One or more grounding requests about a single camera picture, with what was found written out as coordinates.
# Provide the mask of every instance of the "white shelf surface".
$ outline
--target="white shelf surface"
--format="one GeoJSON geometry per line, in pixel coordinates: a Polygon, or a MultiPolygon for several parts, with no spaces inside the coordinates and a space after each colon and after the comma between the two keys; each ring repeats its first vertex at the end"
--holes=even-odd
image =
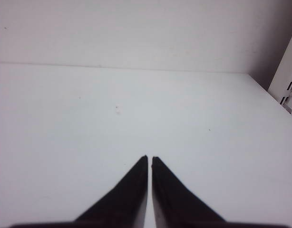
{"type": "Polygon", "coordinates": [[[250,76],[0,64],[0,227],[74,220],[145,154],[228,221],[292,226],[292,117],[250,76]]]}

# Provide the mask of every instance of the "white wall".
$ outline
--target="white wall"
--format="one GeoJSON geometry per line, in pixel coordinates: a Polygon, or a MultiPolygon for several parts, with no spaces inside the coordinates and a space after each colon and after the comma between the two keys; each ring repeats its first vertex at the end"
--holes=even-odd
{"type": "Polygon", "coordinates": [[[292,0],[0,0],[0,62],[249,73],[267,88],[292,0]]]}

